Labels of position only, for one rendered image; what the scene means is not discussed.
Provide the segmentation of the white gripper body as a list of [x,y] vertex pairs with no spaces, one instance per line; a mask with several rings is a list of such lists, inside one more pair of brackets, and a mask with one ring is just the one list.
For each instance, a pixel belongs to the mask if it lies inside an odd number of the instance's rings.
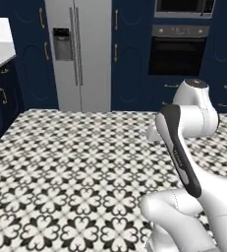
[[158,134],[156,128],[153,125],[150,125],[146,130],[146,138],[149,142],[160,142],[161,137]]

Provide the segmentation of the plain silver fridge door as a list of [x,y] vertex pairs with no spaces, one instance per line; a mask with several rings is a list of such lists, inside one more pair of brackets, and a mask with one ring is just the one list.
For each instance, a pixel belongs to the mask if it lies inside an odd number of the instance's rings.
[[75,0],[79,8],[84,85],[82,111],[110,110],[111,0]]

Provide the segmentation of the silver fridge door with dispenser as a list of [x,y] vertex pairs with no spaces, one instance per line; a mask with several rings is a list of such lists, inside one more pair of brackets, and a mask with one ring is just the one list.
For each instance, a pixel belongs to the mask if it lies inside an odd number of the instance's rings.
[[76,86],[72,53],[71,7],[73,9],[76,37],[73,0],[45,0],[59,109],[62,111],[81,111],[78,56],[77,69],[79,85]]

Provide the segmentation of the silver fridge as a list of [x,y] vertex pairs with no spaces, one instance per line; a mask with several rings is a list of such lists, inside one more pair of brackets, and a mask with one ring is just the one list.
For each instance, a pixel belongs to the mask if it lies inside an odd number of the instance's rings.
[[62,111],[110,109],[112,0],[45,0]]

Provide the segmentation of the navy cupboard run around oven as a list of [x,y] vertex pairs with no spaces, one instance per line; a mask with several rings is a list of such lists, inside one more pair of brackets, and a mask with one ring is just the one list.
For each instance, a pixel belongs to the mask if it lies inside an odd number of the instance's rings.
[[[212,104],[227,113],[227,0],[216,0],[211,19],[155,18],[156,0],[112,0],[111,108],[158,111],[186,79],[209,84]],[[209,26],[197,76],[148,74],[153,25]]]

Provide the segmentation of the black built-in oven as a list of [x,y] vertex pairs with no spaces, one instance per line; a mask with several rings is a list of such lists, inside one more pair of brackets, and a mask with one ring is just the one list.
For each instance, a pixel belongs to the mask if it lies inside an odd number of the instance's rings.
[[148,74],[197,76],[209,26],[153,25]]

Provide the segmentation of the silver microwave oven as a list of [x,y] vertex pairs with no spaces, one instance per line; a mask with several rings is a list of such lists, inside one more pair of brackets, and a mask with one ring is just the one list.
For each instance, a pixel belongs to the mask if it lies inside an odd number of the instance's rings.
[[156,0],[155,18],[211,19],[216,0]]

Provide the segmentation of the tall navy cupboard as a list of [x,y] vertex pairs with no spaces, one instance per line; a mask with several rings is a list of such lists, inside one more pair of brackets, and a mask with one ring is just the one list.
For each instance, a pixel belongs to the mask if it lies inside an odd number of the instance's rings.
[[57,109],[45,0],[0,0],[16,51],[16,69],[25,109]]

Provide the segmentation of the navy base cupboard run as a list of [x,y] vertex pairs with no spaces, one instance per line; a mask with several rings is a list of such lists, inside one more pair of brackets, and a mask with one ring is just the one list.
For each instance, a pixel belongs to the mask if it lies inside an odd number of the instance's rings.
[[0,67],[0,138],[24,110],[15,60]]

